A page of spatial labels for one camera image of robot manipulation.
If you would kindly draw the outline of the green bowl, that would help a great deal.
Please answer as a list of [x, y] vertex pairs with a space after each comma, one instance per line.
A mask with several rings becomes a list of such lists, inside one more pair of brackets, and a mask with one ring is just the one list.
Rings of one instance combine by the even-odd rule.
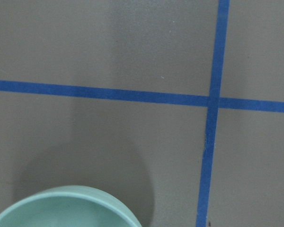
[[119, 199], [88, 186], [69, 185], [26, 197], [0, 213], [0, 227], [139, 227]]

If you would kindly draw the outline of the brown paper table cover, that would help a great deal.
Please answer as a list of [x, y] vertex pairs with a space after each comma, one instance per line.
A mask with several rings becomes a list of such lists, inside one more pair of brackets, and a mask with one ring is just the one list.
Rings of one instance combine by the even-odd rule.
[[0, 0], [0, 213], [99, 188], [144, 227], [284, 227], [284, 0]]

